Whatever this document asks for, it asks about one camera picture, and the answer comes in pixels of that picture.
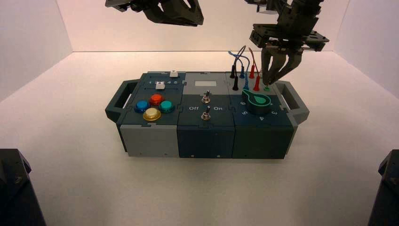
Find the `teal knob pointer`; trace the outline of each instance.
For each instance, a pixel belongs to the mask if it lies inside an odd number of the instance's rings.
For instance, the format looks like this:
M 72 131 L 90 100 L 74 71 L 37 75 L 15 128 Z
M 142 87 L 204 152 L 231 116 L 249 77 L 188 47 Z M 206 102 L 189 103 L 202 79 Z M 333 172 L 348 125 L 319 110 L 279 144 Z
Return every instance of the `teal knob pointer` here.
M 249 112 L 256 115 L 265 115 L 270 112 L 271 99 L 262 94 L 253 93 L 244 89 L 242 99 Z

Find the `white table surface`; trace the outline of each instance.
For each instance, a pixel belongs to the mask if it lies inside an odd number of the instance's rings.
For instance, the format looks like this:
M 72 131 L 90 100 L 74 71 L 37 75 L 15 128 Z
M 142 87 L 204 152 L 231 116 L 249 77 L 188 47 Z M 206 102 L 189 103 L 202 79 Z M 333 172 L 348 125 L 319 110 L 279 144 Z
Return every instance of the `white table surface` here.
M 256 53 L 260 63 L 260 53 Z M 49 226 L 365 225 L 399 148 L 399 100 L 333 52 L 290 81 L 310 115 L 284 160 L 134 158 L 104 109 L 147 71 L 228 71 L 224 52 L 73 53 L 0 103 Z

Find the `round button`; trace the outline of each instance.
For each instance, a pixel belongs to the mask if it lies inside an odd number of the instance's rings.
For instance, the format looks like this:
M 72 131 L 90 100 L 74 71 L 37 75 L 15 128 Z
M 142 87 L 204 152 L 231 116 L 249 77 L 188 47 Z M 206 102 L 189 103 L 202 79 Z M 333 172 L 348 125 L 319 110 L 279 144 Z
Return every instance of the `round button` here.
M 155 120 L 159 119 L 160 117 L 161 117 L 161 112 L 158 109 L 153 108 L 153 107 L 148 108 L 143 114 L 143 118 L 146 121 L 155 121 Z
M 136 106 L 135 106 L 135 111 L 137 113 L 144 113 L 145 110 L 147 110 L 150 107 L 150 104 L 145 101 L 145 100 L 140 100 L 139 102 L 137 102 Z
M 150 104 L 153 106 L 158 106 L 164 100 L 161 94 L 154 94 L 150 98 Z
M 169 113 L 172 112 L 174 109 L 175 107 L 170 101 L 162 101 L 162 103 L 160 104 L 160 111 L 162 113 Z

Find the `yellow push button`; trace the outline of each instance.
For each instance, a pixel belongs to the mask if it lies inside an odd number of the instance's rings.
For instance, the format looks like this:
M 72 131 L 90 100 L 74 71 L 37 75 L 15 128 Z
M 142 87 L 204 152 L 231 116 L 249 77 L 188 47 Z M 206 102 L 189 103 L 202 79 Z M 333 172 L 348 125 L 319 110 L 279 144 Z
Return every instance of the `yellow push button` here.
M 144 114 L 143 114 L 143 118 L 146 121 L 155 121 L 157 119 L 159 119 L 161 117 L 161 112 L 156 109 L 156 108 L 148 108 Z

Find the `toggle switch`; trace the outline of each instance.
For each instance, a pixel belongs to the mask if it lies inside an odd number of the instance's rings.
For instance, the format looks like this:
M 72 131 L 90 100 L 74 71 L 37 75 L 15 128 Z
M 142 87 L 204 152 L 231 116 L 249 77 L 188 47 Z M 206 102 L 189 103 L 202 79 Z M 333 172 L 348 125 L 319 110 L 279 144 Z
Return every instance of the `toggle switch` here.
M 202 97 L 201 102 L 208 104 L 209 102 L 211 102 L 211 99 L 209 98 L 209 94 L 211 93 L 210 90 L 207 90 L 205 96 Z
M 210 111 L 210 110 L 211 110 L 211 107 L 208 106 L 208 107 L 207 107 L 207 110 L 204 111 L 204 113 L 202 113 L 202 115 L 201 115 L 202 120 L 208 121 L 208 120 L 211 119 L 211 115 L 209 114 L 209 111 Z

